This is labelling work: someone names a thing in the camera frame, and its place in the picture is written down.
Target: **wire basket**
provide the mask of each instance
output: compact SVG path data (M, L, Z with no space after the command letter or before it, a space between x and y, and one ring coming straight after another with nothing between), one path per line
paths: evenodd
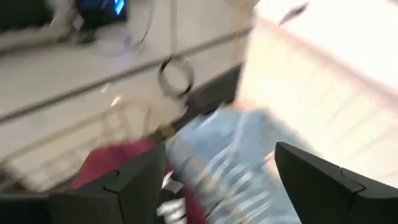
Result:
M0 192L65 189L92 150L140 139L162 124L160 118L148 102L133 99L54 132L4 158L8 180Z

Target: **blue light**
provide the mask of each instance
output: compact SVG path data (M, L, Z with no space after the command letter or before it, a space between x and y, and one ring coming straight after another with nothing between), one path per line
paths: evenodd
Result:
M116 14L119 15L124 7L124 0L114 0L114 2L114 10L116 11Z

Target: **floor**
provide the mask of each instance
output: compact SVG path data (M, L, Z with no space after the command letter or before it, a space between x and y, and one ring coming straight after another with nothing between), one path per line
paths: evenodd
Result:
M129 24L129 27L133 37L141 37L149 20L148 12L153 3L156 9L152 27L143 46L138 50L127 51L121 47L123 36L121 34L126 31L126 27L109 27L99 33L99 41L92 46L63 44L3 55L0 58L0 105L2 105L0 114L7 114L25 105L167 56L170 53L169 1L132 1L133 22ZM237 0L179 1L178 49L186 49L229 34L234 30L249 27L252 6L253 4L248 6L244 16L240 18L241 22L238 22ZM241 39L242 46L245 40L246 38ZM234 57L236 46L236 41L230 42L187 58L196 73L195 86L240 61L244 50L241 49L240 54ZM0 141L2 142L0 158L99 113L117 101L122 102L130 98L146 101L152 105L154 111L159 112L157 117L153 118L157 120L157 124L152 124L153 127L159 125L159 120L169 121L176 118L182 111L181 102L164 96L157 84L156 75L157 68L123 82L107 83L99 89L72 100L0 126ZM184 84L184 79L180 75L175 75L170 79L177 86ZM144 114L132 114L134 112L128 114L130 122L133 123L131 126L133 132L136 132L135 136L139 136L143 132ZM80 134L75 133L67 138L57 139L58 143L52 142L51 146L46 141L43 145L25 147L23 150L32 150L32 153L16 156L18 159L12 162L11 167L18 175L22 175L27 170L33 170L33 167L37 167L41 162L57 158L65 150L79 145L94 135L103 133L102 129L101 125L95 127L95 130L92 127L92 129L81 131ZM39 180L40 177L35 177L26 182L36 186Z

